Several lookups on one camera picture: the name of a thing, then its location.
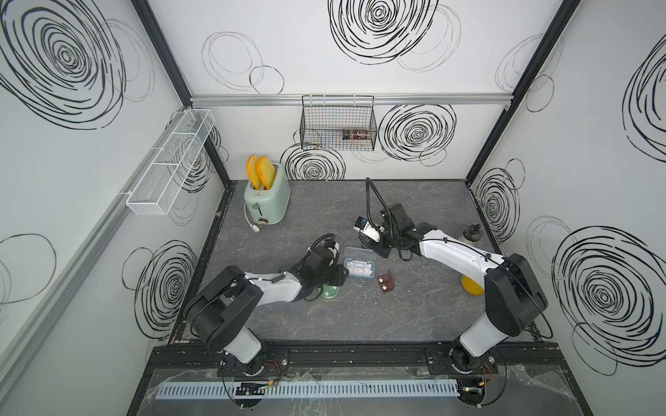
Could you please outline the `green round pillbox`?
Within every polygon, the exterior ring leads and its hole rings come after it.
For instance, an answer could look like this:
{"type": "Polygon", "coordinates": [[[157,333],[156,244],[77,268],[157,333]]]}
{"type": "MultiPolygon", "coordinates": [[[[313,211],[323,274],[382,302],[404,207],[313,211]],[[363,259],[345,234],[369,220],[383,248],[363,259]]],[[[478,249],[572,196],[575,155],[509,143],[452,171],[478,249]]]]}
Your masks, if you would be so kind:
{"type": "Polygon", "coordinates": [[[339,286],[324,285],[322,287],[322,297],[324,299],[334,299],[340,294],[340,292],[341,288],[339,286]]]}

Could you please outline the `blue rectangular pillbox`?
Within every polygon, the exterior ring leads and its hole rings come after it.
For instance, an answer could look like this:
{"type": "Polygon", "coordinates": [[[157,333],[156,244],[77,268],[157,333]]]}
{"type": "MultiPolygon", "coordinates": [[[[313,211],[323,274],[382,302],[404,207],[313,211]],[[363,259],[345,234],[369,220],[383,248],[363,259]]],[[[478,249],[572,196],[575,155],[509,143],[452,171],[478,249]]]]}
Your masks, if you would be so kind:
{"type": "Polygon", "coordinates": [[[376,258],[374,251],[356,247],[346,247],[343,265],[350,277],[373,279],[376,277],[376,258]]]}

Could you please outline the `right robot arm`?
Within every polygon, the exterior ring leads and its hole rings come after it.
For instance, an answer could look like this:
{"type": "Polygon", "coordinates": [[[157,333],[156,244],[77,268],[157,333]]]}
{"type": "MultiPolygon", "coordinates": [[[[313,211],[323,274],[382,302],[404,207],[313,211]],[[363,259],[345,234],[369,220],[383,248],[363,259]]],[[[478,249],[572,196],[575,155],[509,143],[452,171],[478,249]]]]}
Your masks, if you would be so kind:
{"type": "Polygon", "coordinates": [[[407,251],[461,273],[464,289],[484,296],[485,311],[458,336],[449,350],[452,366],[461,374],[480,367],[480,358],[507,338],[527,330],[547,308],[548,301],[530,263],[519,254],[502,256],[482,251],[447,235],[426,222],[415,224],[402,205],[381,211],[383,222],[357,220],[355,229],[372,251],[387,258],[390,251],[407,251]]]}

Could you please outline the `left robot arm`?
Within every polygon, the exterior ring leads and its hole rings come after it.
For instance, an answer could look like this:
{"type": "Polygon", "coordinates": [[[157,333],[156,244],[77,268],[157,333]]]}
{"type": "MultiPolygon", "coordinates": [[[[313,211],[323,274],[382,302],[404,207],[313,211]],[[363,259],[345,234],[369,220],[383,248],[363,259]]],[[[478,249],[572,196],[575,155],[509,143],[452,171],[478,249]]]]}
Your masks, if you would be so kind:
{"type": "Polygon", "coordinates": [[[259,306],[314,301],[327,286],[340,287],[349,270],[339,263],[340,245],[328,233],[308,247],[294,265],[273,274],[253,274],[236,265],[225,267],[186,304],[191,333],[211,352],[225,352],[259,372],[266,361],[265,343],[246,323],[259,306]]]}

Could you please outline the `dark red pillbox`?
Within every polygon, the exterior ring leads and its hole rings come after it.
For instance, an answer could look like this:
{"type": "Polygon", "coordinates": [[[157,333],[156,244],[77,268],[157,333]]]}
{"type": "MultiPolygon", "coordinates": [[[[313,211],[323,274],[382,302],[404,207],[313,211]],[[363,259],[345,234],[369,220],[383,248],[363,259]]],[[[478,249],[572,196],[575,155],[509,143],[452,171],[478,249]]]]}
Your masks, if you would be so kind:
{"type": "Polygon", "coordinates": [[[389,270],[383,275],[380,275],[376,280],[383,293],[389,293],[395,289],[395,279],[389,270]]]}

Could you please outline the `glass bottle black cap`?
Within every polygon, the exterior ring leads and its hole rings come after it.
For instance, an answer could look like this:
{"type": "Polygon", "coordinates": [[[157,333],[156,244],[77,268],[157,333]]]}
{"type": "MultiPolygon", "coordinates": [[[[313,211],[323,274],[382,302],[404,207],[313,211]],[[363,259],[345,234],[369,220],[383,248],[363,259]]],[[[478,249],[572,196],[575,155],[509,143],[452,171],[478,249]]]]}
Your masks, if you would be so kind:
{"type": "Polygon", "coordinates": [[[482,225],[471,224],[463,231],[462,235],[466,241],[471,243],[478,243],[483,238],[482,225]]]}

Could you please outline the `mint green toaster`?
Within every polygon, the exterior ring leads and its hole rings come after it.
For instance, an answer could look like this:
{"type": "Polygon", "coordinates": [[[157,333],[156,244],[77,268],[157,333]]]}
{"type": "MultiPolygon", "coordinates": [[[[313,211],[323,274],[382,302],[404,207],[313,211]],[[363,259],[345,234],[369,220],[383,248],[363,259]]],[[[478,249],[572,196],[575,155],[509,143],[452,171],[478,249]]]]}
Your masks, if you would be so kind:
{"type": "Polygon", "coordinates": [[[275,225],[281,222],[286,214],[291,197],[291,187],[281,163],[274,163],[276,177],[271,189],[257,190],[251,181],[246,184],[244,200],[246,214],[256,225],[275,225]]]}

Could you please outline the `yellow mug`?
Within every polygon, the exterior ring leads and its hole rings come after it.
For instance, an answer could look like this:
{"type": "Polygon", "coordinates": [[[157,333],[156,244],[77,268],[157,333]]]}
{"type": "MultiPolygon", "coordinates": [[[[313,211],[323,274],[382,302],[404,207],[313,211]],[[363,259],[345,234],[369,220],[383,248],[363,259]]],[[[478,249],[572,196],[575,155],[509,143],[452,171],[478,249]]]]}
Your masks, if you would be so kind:
{"type": "Polygon", "coordinates": [[[463,289],[471,295],[481,296],[485,293],[484,288],[470,277],[463,276],[461,279],[463,289]]]}

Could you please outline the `spice jars in basket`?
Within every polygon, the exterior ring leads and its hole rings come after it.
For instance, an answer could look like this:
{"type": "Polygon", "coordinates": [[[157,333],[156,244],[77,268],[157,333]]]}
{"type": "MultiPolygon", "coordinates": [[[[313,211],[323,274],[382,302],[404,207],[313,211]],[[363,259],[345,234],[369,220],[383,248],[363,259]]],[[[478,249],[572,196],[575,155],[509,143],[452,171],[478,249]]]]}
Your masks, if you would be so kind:
{"type": "Polygon", "coordinates": [[[373,132],[369,130],[343,130],[342,140],[372,140],[373,132]]]}

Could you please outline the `right toast slice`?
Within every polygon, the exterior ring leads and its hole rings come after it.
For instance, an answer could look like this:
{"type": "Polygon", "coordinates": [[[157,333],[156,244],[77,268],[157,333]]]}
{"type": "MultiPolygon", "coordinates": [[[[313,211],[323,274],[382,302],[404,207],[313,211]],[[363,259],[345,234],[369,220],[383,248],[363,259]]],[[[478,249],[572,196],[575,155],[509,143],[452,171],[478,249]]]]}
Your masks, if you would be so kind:
{"type": "Polygon", "coordinates": [[[258,159],[257,173],[259,180],[265,189],[271,189],[273,187],[277,171],[274,164],[272,164],[268,157],[262,156],[258,159]]]}

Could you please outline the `toast slice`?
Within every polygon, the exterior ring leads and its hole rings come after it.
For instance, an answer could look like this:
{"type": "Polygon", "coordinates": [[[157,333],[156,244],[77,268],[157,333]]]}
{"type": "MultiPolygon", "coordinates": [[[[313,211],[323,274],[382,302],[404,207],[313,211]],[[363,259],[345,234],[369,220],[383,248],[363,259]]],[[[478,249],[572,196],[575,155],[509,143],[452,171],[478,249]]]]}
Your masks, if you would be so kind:
{"type": "Polygon", "coordinates": [[[259,157],[256,154],[251,155],[246,162],[246,173],[251,183],[251,187],[259,190],[262,186],[262,181],[258,175],[258,161],[259,157]]]}
{"type": "Polygon", "coordinates": [[[257,173],[259,180],[265,189],[271,189],[273,187],[277,171],[274,164],[272,164],[268,157],[262,156],[258,159],[257,173]]]}

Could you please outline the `left toast slice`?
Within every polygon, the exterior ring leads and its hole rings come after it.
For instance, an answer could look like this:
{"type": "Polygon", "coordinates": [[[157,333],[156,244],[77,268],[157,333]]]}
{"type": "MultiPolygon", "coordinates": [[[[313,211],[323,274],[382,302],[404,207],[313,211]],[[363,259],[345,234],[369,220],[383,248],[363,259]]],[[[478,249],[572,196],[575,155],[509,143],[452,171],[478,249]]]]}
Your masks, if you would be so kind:
{"type": "Polygon", "coordinates": [[[251,155],[246,162],[246,173],[251,183],[251,187],[259,190],[262,186],[262,181],[258,175],[258,161],[259,157],[256,154],[251,155]]]}

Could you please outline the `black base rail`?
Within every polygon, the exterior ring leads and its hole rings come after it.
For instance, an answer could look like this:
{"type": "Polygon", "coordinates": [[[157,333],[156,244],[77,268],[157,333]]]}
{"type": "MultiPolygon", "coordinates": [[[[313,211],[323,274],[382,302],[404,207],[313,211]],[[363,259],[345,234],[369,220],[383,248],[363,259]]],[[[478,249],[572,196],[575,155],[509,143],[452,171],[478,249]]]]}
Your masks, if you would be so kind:
{"type": "Polygon", "coordinates": [[[432,375],[459,374],[448,341],[352,343],[351,341],[266,341],[250,363],[201,343],[166,345],[153,350],[145,374],[157,369],[220,369],[224,375],[286,375],[315,367],[424,367],[432,375]]]}

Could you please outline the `aluminium wall rail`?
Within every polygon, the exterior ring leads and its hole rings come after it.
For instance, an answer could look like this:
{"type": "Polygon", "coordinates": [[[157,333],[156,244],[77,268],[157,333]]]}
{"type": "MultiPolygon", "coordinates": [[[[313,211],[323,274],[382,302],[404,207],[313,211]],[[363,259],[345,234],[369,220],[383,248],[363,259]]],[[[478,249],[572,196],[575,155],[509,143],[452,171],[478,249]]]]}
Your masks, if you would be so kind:
{"type": "Polygon", "coordinates": [[[441,94],[280,94],[280,95],[194,95],[196,107],[277,107],[301,106],[394,106],[394,105],[501,105],[510,106],[508,93],[441,93],[441,94]]]}

